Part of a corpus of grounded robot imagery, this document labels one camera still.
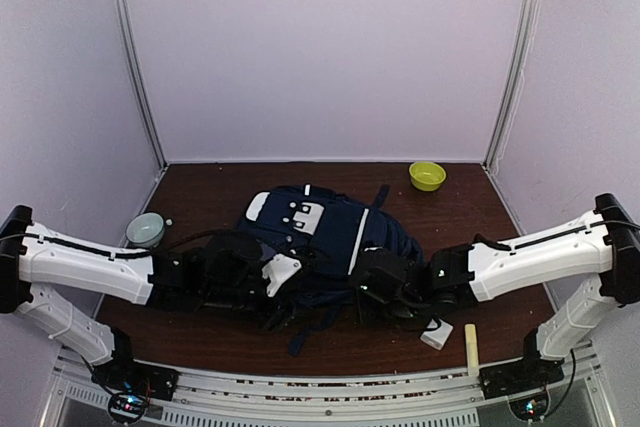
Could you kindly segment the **navy blue student backpack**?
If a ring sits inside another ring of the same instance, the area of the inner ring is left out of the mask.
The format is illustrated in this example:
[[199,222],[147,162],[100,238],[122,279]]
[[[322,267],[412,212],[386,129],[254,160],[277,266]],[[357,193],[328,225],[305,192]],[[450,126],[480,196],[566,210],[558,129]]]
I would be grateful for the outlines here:
[[284,303],[285,320],[316,308],[325,314],[291,339],[290,356],[300,354],[311,334],[332,326],[343,307],[360,304],[349,281],[366,250],[382,250],[409,266],[424,260],[417,240],[382,210],[389,190],[381,186],[367,204],[311,184],[278,186],[256,193],[239,218],[236,228],[264,242],[267,255],[285,251],[306,258],[274,297]]

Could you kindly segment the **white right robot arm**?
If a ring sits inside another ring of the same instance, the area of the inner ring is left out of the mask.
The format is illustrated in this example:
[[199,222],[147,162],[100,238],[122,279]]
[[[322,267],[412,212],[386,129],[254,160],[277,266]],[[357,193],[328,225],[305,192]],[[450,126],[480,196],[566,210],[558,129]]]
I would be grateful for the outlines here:
[[563,225],[493,242],[476,236],[411,262],[382,247],[364,249],[349,282],[393,317],[432,319],[503,294],[584,276],[554,316],[528,333],[521,359],[479,371],[485,398],[540,389],[564,377],[574,345],[613,309],[639,300],[639,227],[610,193]]

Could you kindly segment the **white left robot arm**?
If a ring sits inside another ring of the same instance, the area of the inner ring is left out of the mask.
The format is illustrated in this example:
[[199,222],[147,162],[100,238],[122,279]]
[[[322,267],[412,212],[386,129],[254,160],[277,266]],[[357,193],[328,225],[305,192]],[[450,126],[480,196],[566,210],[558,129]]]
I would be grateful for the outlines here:
[[242,232],[206,233],[204,247],[124,249],[68,237],[36,223],[17,205],[1,223],[1,311],[31,319],[74,350],[95,382],[168,399],[178,374],[135,360],[130,337],[80,312],[55,288],[90,290],[151,309],[223,307],[271,311],[284,285],[310,264],[301,249],[269,247]]

